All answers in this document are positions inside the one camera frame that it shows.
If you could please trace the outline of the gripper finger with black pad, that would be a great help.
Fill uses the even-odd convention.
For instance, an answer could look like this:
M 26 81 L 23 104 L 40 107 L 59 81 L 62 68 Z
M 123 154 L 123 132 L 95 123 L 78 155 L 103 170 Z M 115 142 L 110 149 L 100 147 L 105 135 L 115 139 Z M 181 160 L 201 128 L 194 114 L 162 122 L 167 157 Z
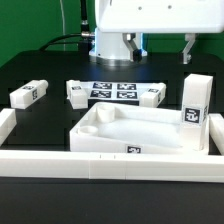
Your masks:
M 186 45 L 181 52 L 183 64 L 188 64 L 191 61 L 192 58 L 191 50 L 194 44 L 196 43 L 197 37 L 198 37 L 197 33 L 188 33 L 185 35 Z
M 140 62 L 142 60 L 141 34 L 123 33 L 122 38 L 128 51 L 128 60 Z

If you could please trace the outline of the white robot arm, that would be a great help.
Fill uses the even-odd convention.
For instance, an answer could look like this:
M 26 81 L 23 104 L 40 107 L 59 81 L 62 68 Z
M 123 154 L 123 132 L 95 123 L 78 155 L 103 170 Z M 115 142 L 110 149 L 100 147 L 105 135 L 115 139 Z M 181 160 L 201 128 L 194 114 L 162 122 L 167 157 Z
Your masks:
M 90 60 L 129 66 L 147 57 L 145 34 L 183 34 L 182 60 L 200 33 L 224 31 L 224 0 L 95 0 L 95 46 Z

